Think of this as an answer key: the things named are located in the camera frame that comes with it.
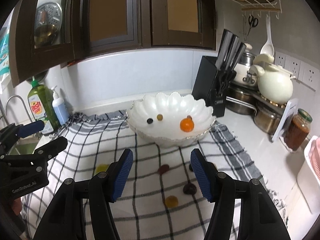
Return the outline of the person's hand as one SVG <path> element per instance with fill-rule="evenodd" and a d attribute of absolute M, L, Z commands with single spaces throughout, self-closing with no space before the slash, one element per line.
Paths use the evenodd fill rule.
<path fill-rule="evenodd" d="M 15 199 L 12 202 L 11 208 L 14 212 L 15 215 L 19 215 L 20 212 L 22 211 L 22 202 L 20 198 Z"/>

